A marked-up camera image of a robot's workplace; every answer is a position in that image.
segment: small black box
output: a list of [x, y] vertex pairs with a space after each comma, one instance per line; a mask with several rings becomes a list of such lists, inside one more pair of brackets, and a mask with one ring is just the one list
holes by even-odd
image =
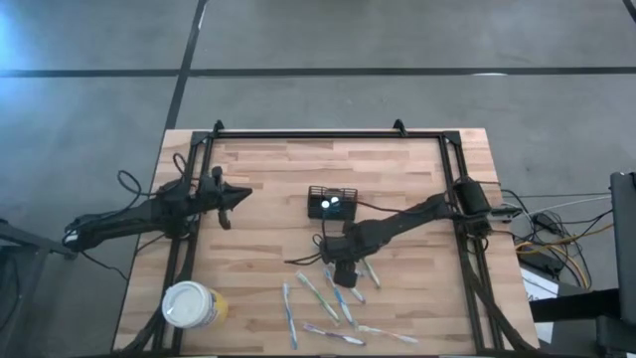
[[311, 219], [354, 221], [357, 206], [357, 189], [309, 187], [307, 216]]

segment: wooden table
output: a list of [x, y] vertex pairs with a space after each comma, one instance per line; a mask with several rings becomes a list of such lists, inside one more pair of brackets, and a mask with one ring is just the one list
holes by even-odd
[[[486, 131], [460, 131], [471, 177], [497, 181]], [[155, 189], [178, 178], [172, 155], [175, 152], [187, 155], [191, 133], [191, 130], [167, 131]], [[450, 221], [433, 222], [404, 233], [369, 257], [382, 281], [382, 289], [375, 289], [368, 278], [361, 278], [358, 289], [367, 304], [363, 305], [343, 290], [360, 324], [416, 337], [420, 342], [416, 346], [383, 336], [357, 334], [346, 322], [339, 328], [334, 327], [316, 298], [294, 277], [299, 267], [283, 263], [283, 260], [316, 252], [311, 237], [320, 231], [320, 223], [307, 218], [310, 185], [356, 188], [359, 200], [389, 208], [408, 208], [443, 192], [443, 169], [435, 140], [217, 140], [212, 163], [223, 167], [229, 183], [248, 186], [254, 191], [232, 213], [231, 230], [220, 228], [216, 212], [203, 219], [193, 280], [218, 290], [231, 308], [223, 329], [187, 330], [182, 354], [474, 352]], [[498, 187], [491, 185], [485, 189], [491, 204], [501, 203]], [[359, 206], [356, 220], [381, 219], [387, 215]], [[330, 223], [327, 229], [341, 227], [341, 223]], [[139, 245], [155, 236], [156, 233], [142, 236]], [[168, 240], [159, 241], [135, 259], [115, 348], [125, 346], [155, 310], [161, 296], [169, 246]], [[510, 237], [492, 235], [486, 257], [497, 303], [525, 339], [538, 345]], [[317, 263], [301, 269], [340, 312], [322, 268], [323, 265]], [[281, 292], [284, 281], [292, 286], [297, 351], [290, 349]], [[488, 336], [484, 309], [480, 309], [480, 314]], [[303, 322], [363, 337], [367, 346], [358, 347], [304, 332]]]

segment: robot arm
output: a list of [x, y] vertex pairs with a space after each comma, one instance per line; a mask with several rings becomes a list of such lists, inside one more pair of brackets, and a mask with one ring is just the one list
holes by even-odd
[[219, 211], [221, 226], [228, 230], [227, 210], [232, 210], [251, 194], [250, 188], [234, 187], [223, 181], [221, 167], [201, 177], [191, 194], [190, 183], [175, 180], [162, 186], [140, 205], [118, 212], [77, 217], [66, 227], [63, 244], [74, 252], [92, 249], [104, 240], [162, 231], [170, 239], [189, 234], [188, 218], [210, 210]]
[[358, 277], [355, 273], [355, 262], [375, 254], [394, 236], [433, 220], [451, 219], [455, 215], [446, 203], [445, 194], [436, 194], [423, 203], [383, 220], [345, 224], [344, 236], [325, 237], [320, 243], [321, 258], [325, 264], [336, 264], [336, 283], [344, 287], [354, 287]]

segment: cable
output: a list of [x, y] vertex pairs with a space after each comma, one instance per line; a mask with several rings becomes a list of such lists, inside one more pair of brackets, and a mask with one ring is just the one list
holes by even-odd
[[602, 217], [604, 217], [605, 215], [607, 215], [607, 214], [609, 214], [609, 213], [611, 213], [611, 212], [612, 212], [612, 209], [610, 209], [610, 210], [608, 210], [608, 211], [606, 211], [606, 212], [604, 212], [604, 213], [602, 213], [602, 214], [599, 214], [599, 215], [597, 215], [597, 216], [595, 216], [595, 217], [593, 217], [593, 218], [591, 218], [591, 219], [587, 219], [587, 220], [579, 220], [579, 221], [572, 221], [572, 222], [564, 222], [564, 221], [561, 221], [561, 222], [559, 222], [559, 223], [560, 223], [560, 224], [587, 224], [587, 223], [591, 223], [591, 222], [593, 222], [593, 221], [594, 221], [594, 220], [596, 220], [598, 217], [601, 217], [601, 218], [602, 218]]
[[320, 248], [320, 242], [323, 241], [323, 238], [318, 235], [318, 234], [314, 234], [314, 236], [311, 237], [311, 241], [314, 242], [314, 245]]
[[101, 263], [100, 261], [98, 261], [95, 258], [92, 258], [91, 256], [89, 256], [87, 253], [85, 252], [79, 252], [80, 254], [82, 254], [85, 258], [89, 259], [90, 261], [94, 262], [95, 264], [105, 268], [105, 269], [112, 269], [117, 271], [117, 273], [119, 273], [119, 275], [121, 276], [121, 278], [123, 278], [126, 282], [128, 282], [128, 277], [126, 277], [125, 274], [123, 274], [123, 272], [121, 270], [119, 270], [119, 268], [114, 268], [114, 267], [110, 267], [108, 265], [105, 265], [103, 263]]
[[[123, 179], [121, 179], [121, 175], [125, 175], [128, 178], [130, 178], [130, 180], [132, 180], [133, 183], [135, 183], [135, 187], [136, 189], [132, 189], [131, 187], [128, 186], [128, 184], [126, 184]], [[134, 177], [134, 175], [130, 174], [130, 172], [128, 172], [127, 170], [119, 170], [117, 171], [117, 181], [119, 182], [119, 185], [121, 185], [122, 188], [126, 189], [127, 192], [135, 194], [135, 195], [139, 195], [139, 196], [145, 196], [145, 197], [150, 197], [155, 195], [155, 193], [145, 193], [141, 190], [141, 184], [139, 184], [139, 180], [137, 180], [137, 178]]]
[[[313, 259], [311, 262], [308, 263], [304, 263], [304, 261], [306, 260], [311, 260]], [[285, 264], [292, 264], [292, 265], [298, 265], [298, 266], [310, 266], [311, 264], [317, 262], [318, 260], [320, 260], [320, 253], [318, 254], [314, 254], [305, 258], [300, 258], [300, 259], [296, 259], [296, 260], [286, 260], [284, 261]]]
[[[526, 247], [528, 245], [532, 245], [532, 243], [522, 243], [518, 246], [515, 247], [515, 249], [517, 250], [518, 254], [528, 254], [529, 252], [525, 252], [525, 251], [521, 251], [519, 252], [520, 248]], [[560, 248], [551, 248], [551, 250], [555, 250], [558, 253], [562, 254], [563, 256], [565, 256], [565, 259], [574, 265], [574, 268], [576, 269], [576, 271], [578, 272], [578, 275], [581, 277], [581, 279], [583, 280], [583, 287], [584, 288], [590, 288], [590, 283], [587, 281], [587, 278], [585, 277], [585, 274], [583, 273], [583, 270], [580, 268], [580, 266], [576, 263], [576, 261], [574, 259], [572, 259], [568, 254], [565, 253], [565, 251], [563, 251]]]
[[16, 262], [16, 258], [13, 256], [9, 256], [11, 262], [13, 263], [13, 275], [16, 278], [16, 298], [13, 300], [13, 304], [11, 305], [11, 309], [9, 310], [9, 314], [4, 318], [2, 323], [0, 324], [0, 332], [4, 330], [4, 327], [9, 324], [13, 313], [16, 311], [16, 307], [18, 306], [18, 301], [20, 300], [20, 275], [18, 274], [18, 263]]
[[[513, 239], [514, 238], [518, 238], [518, 239], [520, 239], [520, 240], [522, 240], [524, 242], [525, 241], [529, 241], [531, 243], [535, 243], [536, 245], [544, 245], [545, 242], [543, 240], [541, 240], [541, 238], [537, 235], [537, 232], [538, 232], [537, 225], [535, 224], [535, 222], [533, 222], [533, 220], [530, 217], [530, 215], [528, 215], [528, 208], [524, 204], [523, 200], [521, 200], [521, 198], [517, 195], [517, 193], [515, 193], [512, 190], [502, 189], [502, 191], [510, 193], [519, 202], [519, 204], [522, 206], [522, 208], [519, 208], [519, 207], [517, 207], [517, 206], [515, 206], [513, 204], [510, 204], [510, 203], [504, 203], [504, 204], [521, 209], [522, 212], [524, 213], [524, 216], [528, 219], [528, 223], [530, 224], [530, 228], [532, 230], [532, 232], [530, 234], [528, 234], [527, 236], [522, 237], [522, 238], [516, 236], [513, 233], [509, 233], [509, 234], [511, 234], [513, 236]], [[560, 269], [567, 268], [567, 270], [570, 271], [570, 273], [572, 274], [572, 276], [576, 280], [576, 283], [578, 284], [578, 286], [580, 286], [580, 281], [579, 281], [578, 277], [576, 276], [574, 271], [567, 265], [567, 259], [569, 259], [569, 252], [567, 251], [567, 248], [565, 248], [565, 260], [563, 260], [557, 253], [555, 253], [555, 251], [551, 250], [551, 248], [548, 248], [548, 252], [550, 254], [552, 254], [555, 257], [555, 259], [557, 259], [561, 263]]]
[[581, 204], [581, 203], [587, 203], [587, 202], [591, 202], [591, 201], [605, 200], [605, 199], [611, 199], [611, 195], [603, 196], [603, 197], [599, 197], [599, 198], [591, 198], [591, 199], [577, 200], [577, 201], [573, 201], [573, 202], [569, 202], [569, 203], [558, 204], [558, 205], [550, 206], [550, 207], [547, 207], [547, 208], [542, 208], [542, 209], [540, 209], [540, 210], [532, 211], [532, 212], [528, 213], [528, 215], [533, 216], [533, 214], [538, 214], [538, 213], [544, 212], [544, 211], [546, 211], [546, 210], [551, 210], [551, 209], [556, 209], [556, 208], [562, 208], [562, 207], [566, 207], [566, 206], [570, 206], [570, 205]]
[[[179, 163], [177, 163], [177, 159], [181, 160], [181, 163], [183, 164], [183, 168], [179, 165]], [[177, 170], [179, 171], [179, 173], [181, 173], [181, 176], [186, 176], [185, 173], [185, 167], [186, 165], [188, 165], [188, 162], [186, 161], [186, 158], [183, 157], [183, 155], [181, 155], [181, 153], [177, 152], [172, 154], [172, 162], [175, 164], [175, 167], [177, 168]]]
[[571, 193], [571, 194], [528, 194], [528, 195], [519, 195], [520, 198], [567, 198], [567, 197], [581, 197], [581, 196], [603, 196], [610, 194], [609, 192], [600, 192], [600, 193]]
[[[601, 215], [599, 215], [598, 217], [596, 217], [596, 220], [594, 220], [588, 227], [587, 229], [585, 229], [582, 233], [582, 235], [586, 235], [594, 225], [596, 225], [596, 223], [598, 223], [599, 220], [601, 220], [605, 215], [609, 214], [611, 212], [611, 210], [609, 212], [605, 212]], [[580, 255], [580, 259], [583, 262], [583, 266], [585, 267], [585, 271], [587, 272], [587, 277], [589, 278], [589, 286], [592, 286], [592, 272], [589, 270], [589, 266], [587, 265], [587, 260], [585, 259], [585, 256], [583, 255], [583, 248], [581, 247], [581, 245], [578, 242], [574, 242], [576, 244], [576, 248], [578, 249], [578, 253]]]
[[540, 251], [543, 251], [546, 247], [553, 247], [553, 246], [557, 246], [557, 245], [562, 245], [562, 244], [571, 243], [571, 242], [576, 241], [576, 240], [578, 240], [578, 239], [580, 239], [580, 238], [583, 238], [583, 237], [586, 237], [586, 236], [591, 236], [591, 235], [595, 235], [595, 234], [598, 234], [598, 233], [604, 232], [605, 230], [607, 230], [607, 229], [609, 229], [609, 228], [611, 228], [611, 227], [613, 227], [613, 226], [614, 226], [614, 224], [609, 224], [609, 225], [606, 225], [606, 226], [604, 226], [604, 227], [602, 227], [601, 229], [598, 229], [598, 230], [596, 230], [596, 231], [589, 232], [589, 233], [584, 233], [584, 234], [581, 234], [581, 235], [575, 235], [575, 236], [573, 236], [573, 237], [567, 237], [567, 238], [564, 238], [564, 239], [561, 239], [561, 240], [557, 240], [557, 241], [555, 241], [555, 242], [552, 242], [552, 243], [549, 243], [549, 244], [545, 244], [545, 245], [544, 245], [542, 248], [540, 248], [540, 249], [535, 249], [535, 250], [532, 250], [532, 251], [529, 251], [529, 252], [522, 252], [522, 253], [520, 253], [520, 254], [534, 254], [534, 253], [538, 253], [538, 252], [540, 252]]
[[400, 214], [407, 214], [407, 215], [419, 215], [419, 214], [424, 214], [424, 213], [426, 213], [427, 211], [430, 211], [430, 210], [432, 210], [432, 209], [433, 209], [433, 208], [427, 208], [427, 209], [424, 209], [424, 210], [418, 210], [418, 211], [412, 211], [412, 212], [410, 212], [410, 211], [399, 210], [399, 209], [381, 208], [381, 207], [378, 207], [378, 206], [375, 206], [375, 205], [372, 205], [372, 204], [369, 204], [369, 203], [361, 202], [361, 201], [357, 201], [356, 203], [358, 203], [358, 204], [360, 204], [360, 205], [362, 205], [362, 206], [366, 206], [366, 207], [371, 208], [371, 209], [376, 209], [376, 210], [378, 210], [378, 211], [382, 211], [382, 212], [388, 212], [388, 213], [400, 213]]
[[[487, 237], [483, 237], [483, 238], [481, 238], [481, 239], [486, 241], [486, 245], [484, 245], [484, 249], [483, 249], [484, 253], [486, 253], [486, 250], [488, 250], [488, 246], [490, 245], [490, 241], [488, 240], [488, 238], [487, 238]], [[473, 241], [473, 245], [475, 245], [475, 243], [477, 242], [477, 240], [478, 240], [477, 238], [473, 238], [473, 239], [472, 239], [472, 241]], [[471, 251], [470, 251], [470, 249], [468, 249], [468, 246], [466, 246], [466, 251], [468, 251], [468, 252], [469, 252], [470, 254], [472, 254], [472, 255], [477, 255], [476, 253], [471, 252]]]
[[466, 176], [463, 176], [463, 177], [462, 177], [462, 176], [460, 176], [459, 178], [457, 178], [457, 179], [453, 182], [453, 185], [454, 185], [454, 184], [457, 184], [457, 183], [460, 183], [460, 182], [463, 182], [463, 183], [492, 184], [492, 185], [499, 185], [499, 186], [501, 186], [501, 183], [500, 183], [500, 182], [474, 180], [473, 178], [471, 178], [471, 177], [469, 177], [469, 176], [467, 176], [467, 175], [466, 175]]
[[151, 245], [151, 244], [155, 243], [156, 241], [158, 241], [159, 239], [161, 239], [161, 238], [163, 238], [165, 236], [166, 236], [166, 234], [161, 234], [158, 237], [156, 237], [156, 238], [152, 239], [151, 241], [147, 242], [146, 244], [140, 246], [139, 248], [137, 248], [137, 250], [135, 250], [135, 254], [136, 255], [139, 254], [139, 252], [142, 251], [143, 249], [145, 249], [148, 245]]
[[64, 244], [67, 241], [67, 238], [73, 232], [75, 232], [77, 229], [80, 229], [80, 228], [84, 227], [85, 225], [92, 224], [92, 223], [98, 222], [100, 220], [114, 218], [114, 217], [116, 217], [118, 215], [121, 215], [121, 214], [127, 212], [130, 208], [132, 208], [133, 205], [135, 205], [137, 200], [139, 200], [140, 196], [141, 196], [141, 193], [135, 193], [135, 197], [123, 209], [120, 209], [120, 210], [117, 210], [117, 211], [113, 211], [113, 212], [109, 212], [109, 213], [104, 213], [102, 216], [100, 216], [98, 218], [95, 218], [93, 220], [90, 220], [90, 221], [87, 221], [87, 222], [85, 222], [83, 224], [79, 224], [79, 225], [75, 226], [72, 230], [70, 230], [70, 231], [65, 233], [65, 235], [62, 237], [62, 243]]

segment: gray floor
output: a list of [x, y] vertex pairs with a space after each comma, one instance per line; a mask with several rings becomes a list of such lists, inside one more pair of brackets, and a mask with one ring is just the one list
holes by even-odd
[[[195, 7], [0, 2], [0, 70], [177, 69]], [[636, 24], [620, 1], [223, 0], [208, 5], [193, 68], [635, 64]], [[175, 80], [0, 79], [0, 217], [58, 240], [75, 216], [126, 203], [118, 169], [148, 187]], [[636, 76], [190, 79], [177, 127], [483, 126], [505, 187], [602, 192], [611, 172], [635, 166], [634, 89]], [[557, 211], [586, 219], [609, 205]], [[594, 287], [615, 286], [612, 232], [581, 243]], [[110, 241], [94, 255], [128, 273], [133, 245]], [[51, 259], [31, 354], [108, 351], [124, 290], [83, 258]]]

